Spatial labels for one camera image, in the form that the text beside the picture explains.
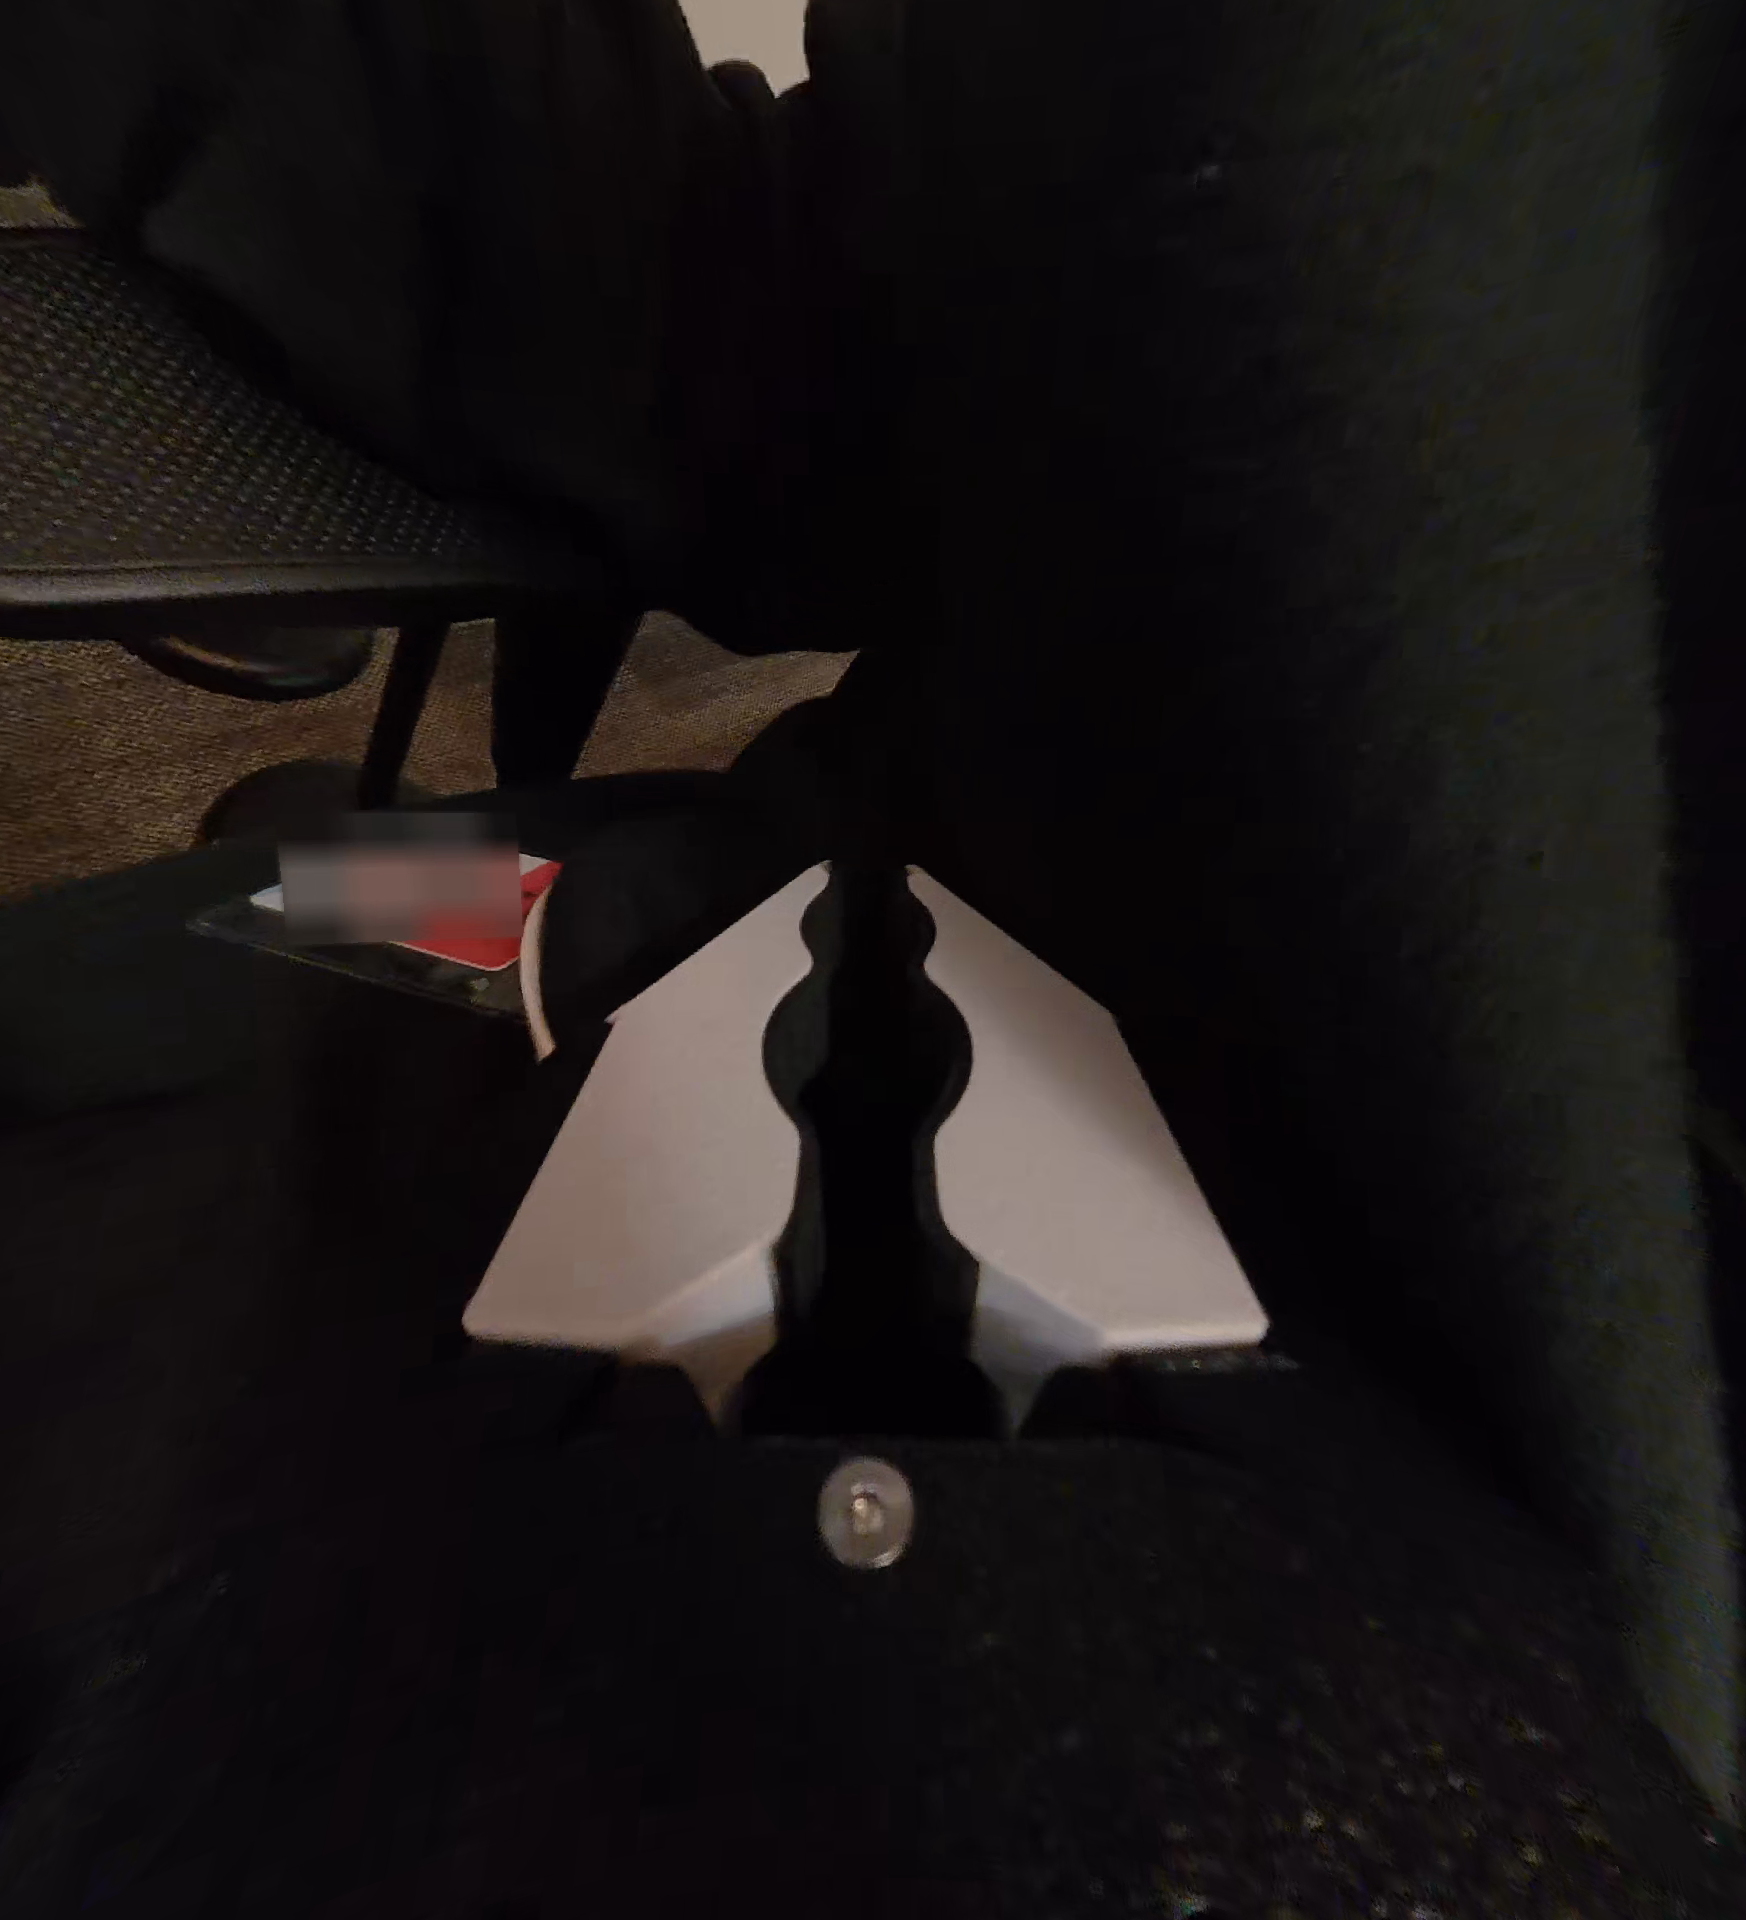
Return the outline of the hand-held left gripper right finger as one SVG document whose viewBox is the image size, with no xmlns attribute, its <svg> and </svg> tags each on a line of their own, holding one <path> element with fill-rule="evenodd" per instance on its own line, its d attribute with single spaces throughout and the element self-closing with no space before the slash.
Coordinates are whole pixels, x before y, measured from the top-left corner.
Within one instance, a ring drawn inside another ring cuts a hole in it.
<svg viewBox="0 0 1746 1920">
<path fill-rule="evenodd" d="M 1024 1426 L 1065 1369 L 1257 1348 L 1247 1282 L 1113 1017 L 925 869 L 925 980 L 968 1037 L 934 1187 L 976 1262 L 971 1356 Z"/>
</svg>

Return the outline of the black mesh office chair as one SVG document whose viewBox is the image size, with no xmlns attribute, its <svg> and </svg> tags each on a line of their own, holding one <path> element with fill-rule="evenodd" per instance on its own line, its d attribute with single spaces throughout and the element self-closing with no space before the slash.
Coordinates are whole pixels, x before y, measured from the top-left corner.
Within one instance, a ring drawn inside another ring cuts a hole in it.
<svg viewBox="0 0 1746 1920">
<path fill-rule="evenodd" d="M 639 621 L 585 534 L 419 489 L 83 235 L 0 231 L 3 638 L 164 643 L 172 677 L 266 702 L 323 698 L 359 665 L 213 675 L 205 645 L 392 631 L 356 788 L 386 808 L 455 624 L 494 628 L 498 783 L 541 788 L 573 775 Z"/>
</svg>

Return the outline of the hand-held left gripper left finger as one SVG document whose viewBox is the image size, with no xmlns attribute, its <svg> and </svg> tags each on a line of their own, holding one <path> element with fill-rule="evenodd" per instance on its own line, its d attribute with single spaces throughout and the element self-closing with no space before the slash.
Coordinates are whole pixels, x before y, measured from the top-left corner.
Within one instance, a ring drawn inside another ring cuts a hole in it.
<svg viewBox="0 0 1746 1920">
<path fill-rule="evenodd" d="M 464 1309 L 468 1340 L 671 1365 L 722 1421 L 775 1342 L 800 1127 L 766 1025 L 814 973 L 816 864 L 628 1001 Z"/>
</svg>

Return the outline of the red white badge card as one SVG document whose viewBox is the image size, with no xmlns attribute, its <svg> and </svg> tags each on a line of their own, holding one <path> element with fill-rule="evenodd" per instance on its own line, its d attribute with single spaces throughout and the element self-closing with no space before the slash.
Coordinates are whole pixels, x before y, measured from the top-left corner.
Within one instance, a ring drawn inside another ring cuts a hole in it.
<svg viewBox="0 0 1746 1920">
<path fill-rule="evenodd" d="M 289 848 L 283 873 L 188 917 L 216 947 L 325 980 L 525 1020 L 531 922 L 562 877 L 513 843 Z"/>
</svg>

